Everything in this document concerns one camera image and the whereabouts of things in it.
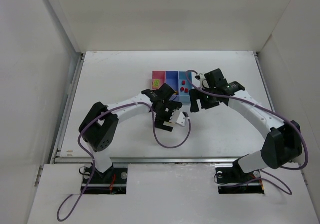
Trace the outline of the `green lego brick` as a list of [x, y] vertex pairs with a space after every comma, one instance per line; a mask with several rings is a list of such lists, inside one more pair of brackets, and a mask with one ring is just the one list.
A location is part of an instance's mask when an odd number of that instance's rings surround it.
[[161, 81], [159, 79], [154, 79], [152, 86], [153, 86], [153, 88], [157, 89], [157, 88], [159, 88], [160, 84], [161, 84]]

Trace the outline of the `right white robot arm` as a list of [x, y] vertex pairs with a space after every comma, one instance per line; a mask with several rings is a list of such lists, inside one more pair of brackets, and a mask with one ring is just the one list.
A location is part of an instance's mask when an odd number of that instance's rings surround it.
[[189, 90], [191, 112], [210, 109], [224, 103], [240, 113], [262, 135], [264, 144], [254, 153], [233, 161], [231, 167], [216, 169], [219, 184], [242, 183], [251, 177], [259, 178], [264, 168], [278, 169], [303, 152], [301, 128], [296, 121], [268, 110], [237, 81], [228, 82], [220, 69], [196, 73], [200, 86]]

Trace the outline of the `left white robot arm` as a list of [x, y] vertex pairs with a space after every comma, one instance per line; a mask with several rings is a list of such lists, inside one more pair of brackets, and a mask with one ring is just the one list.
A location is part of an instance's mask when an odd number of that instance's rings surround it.
[[152, 114], [152, 130], [155, 140], [159, 143], [156, 128], [171, 132], [172, 126], [165, 122], [185, 126], [189, 119], [187, 113], [182, 112], [183, 104], [171, 100], [175, 91], [167, 84], [158, 90], [146, 89], [140, 94], [110, 105], [102, 102], [95, 103], [79, 127], [80, 138], [88, 143], [92, 158], [92, 168], [101, 178], [110, 175], [113, 163], [107, 153], [112, 143], [118, 124], [137, 115]]

